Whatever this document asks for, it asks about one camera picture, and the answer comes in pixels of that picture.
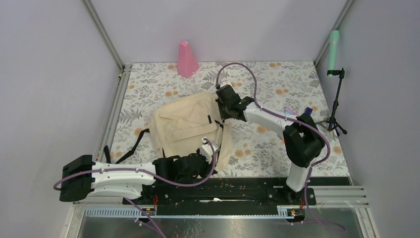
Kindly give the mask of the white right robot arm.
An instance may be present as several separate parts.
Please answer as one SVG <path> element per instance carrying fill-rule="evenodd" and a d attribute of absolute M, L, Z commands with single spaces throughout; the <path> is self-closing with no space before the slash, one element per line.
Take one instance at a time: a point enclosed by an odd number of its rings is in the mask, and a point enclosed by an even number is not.
<path fill-rule="evenodd" d="M 240 98 L 231 85 L 216 86 L 217 104 L 222 119 L 237 119 L 254 123 L 277 133 L 284 140 L 286 154 L 291 161 L 288 188 L 284 198 L 290 204 L 297 204 L 304 197 L 303 188 L 308 180 L 311 162 L 320 155 L 325 146 L 324 139 L 312 117 L 302 114 L 298 117 L 280 115 L 258 106 L 251 97 Z"/>

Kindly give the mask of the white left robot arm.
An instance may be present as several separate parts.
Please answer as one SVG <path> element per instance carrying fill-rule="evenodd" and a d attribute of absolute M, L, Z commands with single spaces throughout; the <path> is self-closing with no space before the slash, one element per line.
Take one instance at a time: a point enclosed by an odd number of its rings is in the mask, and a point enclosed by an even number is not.
<path fill-rule="evenodd" d="M 110 164 L 95 162 L 92 155 L 82 155 L 62 168 L 62 178 L 53 188 L 62 202 L 76 202 L 87 197 L 123 197 L 143 204 L 152 201 L 154 191 L 148 186 L 160 183 L 195 187 L 215 173 L 218 151 L 201 147 L 187 156 L 159 158 L 145 164 Z"/>

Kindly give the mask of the purple toy brick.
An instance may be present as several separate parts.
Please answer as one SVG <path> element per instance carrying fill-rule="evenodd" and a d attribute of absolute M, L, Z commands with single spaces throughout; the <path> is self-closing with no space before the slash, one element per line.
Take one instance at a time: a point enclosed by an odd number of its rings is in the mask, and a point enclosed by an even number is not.
<path fill-rule="evenodd" d="M 312 112 L 313 112 L 313 109 L 312 108 L 309 108 L 309 107 L 306 107 L 306 109 L 304 111 L 304 113 L 307 114 L 307 115 L 309 115 L 309 116 L 312 114 Z"/>

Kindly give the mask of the beige canvas backpack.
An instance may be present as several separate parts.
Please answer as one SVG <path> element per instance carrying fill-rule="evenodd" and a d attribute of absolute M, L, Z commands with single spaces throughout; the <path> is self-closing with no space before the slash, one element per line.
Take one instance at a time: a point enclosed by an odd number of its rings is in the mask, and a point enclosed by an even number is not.
<path fill-rule="evenodd" d="M 226 169 L 232 155 L 232 128 L 220 114 L 215 96 L 201 92 L 167 103 L 151 114 L 148 130 L 152 160 L 187 156 L 202 146 L 202 138 L 219 146 L 217 172 Z"/>

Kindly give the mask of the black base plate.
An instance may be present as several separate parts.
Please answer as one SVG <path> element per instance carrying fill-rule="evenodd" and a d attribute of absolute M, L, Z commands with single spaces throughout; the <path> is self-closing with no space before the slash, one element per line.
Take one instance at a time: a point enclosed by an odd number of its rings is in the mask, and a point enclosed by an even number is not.
<path fill-rule="evenodd" d="M 286 187 L 285 178 L 210 178 L 201 185 L 183 187 L 157 181 L 144 185 L 138 205 L 179 205 L 218 198 L 222 201 L 247 201 L 260 205 L 294 205 L 305 203 L 304 192 Z"/>

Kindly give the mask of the pink highlighter pen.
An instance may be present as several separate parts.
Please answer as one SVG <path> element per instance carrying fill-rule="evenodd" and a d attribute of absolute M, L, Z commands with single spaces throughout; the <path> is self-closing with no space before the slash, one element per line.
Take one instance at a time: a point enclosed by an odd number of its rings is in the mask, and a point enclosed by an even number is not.
<path fill-rule="evenodd" d="M 295 115 L 295 116 L 298 116 L 298 114 L 297 114 L 294 110 L 292 110 L 291 108 L 289 108 L 289 107 L 286 107 L 286 108 L 284 109 L 284 111 L 285 111 L 285 113 L 287 113 L 287 114 L 289 114 L 289 115 Z"/>

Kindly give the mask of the black tripod stand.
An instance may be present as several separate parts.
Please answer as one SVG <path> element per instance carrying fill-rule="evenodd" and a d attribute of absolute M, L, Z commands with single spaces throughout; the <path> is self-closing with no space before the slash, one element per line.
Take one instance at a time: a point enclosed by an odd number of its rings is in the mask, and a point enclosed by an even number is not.
<path fill-rule="evenodd" d="M 317 125 L 320 125 L 321 127 L 323 127 L 324 129 L 326 129 L 327 131 L 336 132 L 337 137 L 340 136 L 340 132 L 338 130 L 341 130 L 342 134 L 346 135 L 348 134 L 347 130 L 345 130 L 337 121 L 336 119 L 336 112 L 337 112 L 337 108 L 339 106 L 339 95 L 340 95 L 340 90 L 341 90 L 341 86 L 342 86 L 342 82 L 343 79 L 345 77 L 345 70 L 344 68 L 341 69 L 337 69 L 337 70 L 328 70 L 327 71 L 327 75 L 331 75 L 331 76 L 339 76 L 339 82 L 338 82 L 338 87 L 337 87 L 337 91 L 336 91 L 336 95 L 335 95 L 335 99 L 333 101 L 333 105 L 332 105 L 332 111 L 331 111 L 331 115 L 329 117 L 327 117 L 326 119 L 317 122 Z"/>

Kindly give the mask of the pink cone block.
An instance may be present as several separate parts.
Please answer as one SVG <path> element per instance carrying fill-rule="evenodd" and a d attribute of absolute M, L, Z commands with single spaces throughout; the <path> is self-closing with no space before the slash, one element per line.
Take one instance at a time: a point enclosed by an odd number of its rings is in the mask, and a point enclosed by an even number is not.
<path fill-rule="evenodd" d="M 200 66 L 187 41 L 182 41 L 178 47 L 177 72 L 179 75 L 189 78 L 199 70 Z"/>

